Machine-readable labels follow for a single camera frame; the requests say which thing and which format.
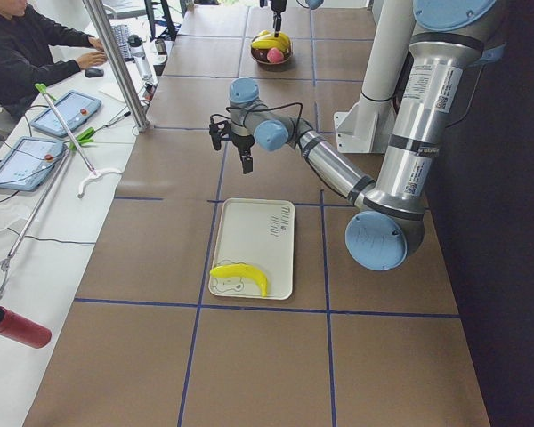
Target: person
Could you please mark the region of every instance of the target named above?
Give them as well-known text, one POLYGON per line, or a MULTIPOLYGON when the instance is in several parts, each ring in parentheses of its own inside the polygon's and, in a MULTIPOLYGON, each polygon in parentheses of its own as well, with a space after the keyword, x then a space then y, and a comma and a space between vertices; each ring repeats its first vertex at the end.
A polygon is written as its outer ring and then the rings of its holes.
POLYGON ((106 60, 98 38, 46 18, 27 0, 0 0, 0 104, 16 120, 36 98, 35 83, 53 85, 106 60), (49 46, 55 45, 95 51, 53 63, 49 46))

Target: blue tablet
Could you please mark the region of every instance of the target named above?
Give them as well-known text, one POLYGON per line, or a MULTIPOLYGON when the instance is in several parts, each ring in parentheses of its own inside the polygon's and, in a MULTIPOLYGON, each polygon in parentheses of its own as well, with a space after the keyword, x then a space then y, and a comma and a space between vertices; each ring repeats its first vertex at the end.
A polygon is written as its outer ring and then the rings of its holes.
POLYGON ((0 189, 32 191, 61 159, 63 141, 24 136, 0 162, 0 189))
MULTIPOLYGON (((55 102, 55 107, 67 122, 71 132, 85 123, 101 106, 101 100, 77 91, 69 91, 55 102)), ((51 136, 67 136, 52 109, 47 109, 30 122, 38 131, 51 136)))

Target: yellow banana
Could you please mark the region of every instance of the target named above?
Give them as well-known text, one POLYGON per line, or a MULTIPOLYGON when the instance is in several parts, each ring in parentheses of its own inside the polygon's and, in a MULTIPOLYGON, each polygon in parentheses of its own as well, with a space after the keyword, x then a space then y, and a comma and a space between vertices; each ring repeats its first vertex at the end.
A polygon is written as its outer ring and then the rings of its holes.
POLYGON ((287 52, 291 47, 291 39, 282 32, 279 32, 279 36, 275 37, 270 31, 262 31, 251 42, 251 47, 254 49, 271 49, 276 47, 282 52, 287 52))
POLYGON ((213 278, 249 278, 253 280, 261 290, 261 296, 264 298, 268 294, 267 276, 257 267, 244 264, 218 265, 210 270, 210 276, 213 278))

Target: person's hand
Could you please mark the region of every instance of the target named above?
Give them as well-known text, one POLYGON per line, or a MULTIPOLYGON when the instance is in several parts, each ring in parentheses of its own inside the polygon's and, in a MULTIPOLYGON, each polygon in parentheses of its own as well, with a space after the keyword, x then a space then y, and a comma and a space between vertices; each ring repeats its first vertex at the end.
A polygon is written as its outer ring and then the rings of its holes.
POLYGON ((81 55, 75 61, 81 69, 87 69, 107 62, 107 55, 103 52, 91 52, 81 55))
POLYGON ((89 43, 91 44, 92 47, 94 47, 98 51, 105 52, 103 43, 101 43, 101 40, 99 40, 97 37, 89 37, 89 43))

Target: red cylinder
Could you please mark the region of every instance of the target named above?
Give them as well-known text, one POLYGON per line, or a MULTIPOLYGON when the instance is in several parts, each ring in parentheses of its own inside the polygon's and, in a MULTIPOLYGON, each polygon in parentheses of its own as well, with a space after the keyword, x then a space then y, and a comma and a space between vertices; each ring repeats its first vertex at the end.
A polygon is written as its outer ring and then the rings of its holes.
POLYGON ((52 331, 4 307, 0 307, 0 335, 35 349, 52 339, 52 331))

